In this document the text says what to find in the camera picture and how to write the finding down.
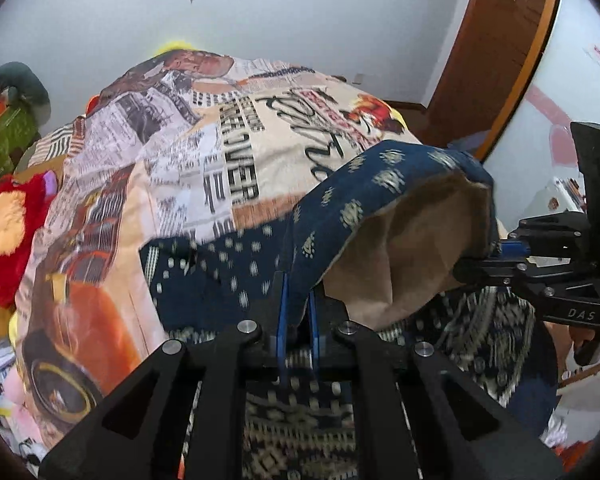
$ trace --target red stuffed toy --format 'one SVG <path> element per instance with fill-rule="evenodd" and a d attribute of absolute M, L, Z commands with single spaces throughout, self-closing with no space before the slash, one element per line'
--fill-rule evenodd
<path fill-rule="evenodd" d="M 0 179 L 0 306 L 13 304 L 24 274 L 35 231 L 45 223 L 58 183 L 53 171 L 26 184 L 11 175 Z"/>

